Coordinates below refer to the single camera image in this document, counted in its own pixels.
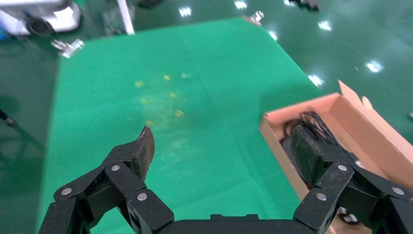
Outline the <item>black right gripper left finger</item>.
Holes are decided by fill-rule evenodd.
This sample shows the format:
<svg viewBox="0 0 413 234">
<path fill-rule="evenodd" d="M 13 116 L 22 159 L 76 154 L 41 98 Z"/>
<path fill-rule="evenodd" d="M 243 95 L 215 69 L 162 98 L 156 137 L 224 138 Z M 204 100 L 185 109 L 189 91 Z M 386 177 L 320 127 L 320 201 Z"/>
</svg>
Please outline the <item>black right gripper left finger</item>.
<svg viewBox="0 0 413 234">
<path fill-rule="evenodd" d="M 149 126 L 136 140 L 113 147 L 99 166 L 55 191 L 39 233 L 88 234 L 115 208 L 135 233 L 161 232 L 174 214 L 145 184 L 154 151 Z"/>
</svg>

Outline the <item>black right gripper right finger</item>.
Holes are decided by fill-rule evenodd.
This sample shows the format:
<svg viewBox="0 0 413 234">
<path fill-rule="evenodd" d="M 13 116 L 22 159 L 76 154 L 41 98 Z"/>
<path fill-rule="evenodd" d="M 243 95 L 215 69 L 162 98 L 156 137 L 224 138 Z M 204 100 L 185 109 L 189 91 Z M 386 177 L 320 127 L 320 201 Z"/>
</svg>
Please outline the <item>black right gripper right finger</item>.
<svg viewBox="0 0 413 234">
<path fill-rule="evenodd" d="M 342 207 L 375 234 L 412 233 L 413 195 L 405 187 L 359 167 L 354 154 L 314 140 L 301 126 L 292 132 L 291 151 L 310 187 L 296 221 L 323 234 Z"/>
</svg>

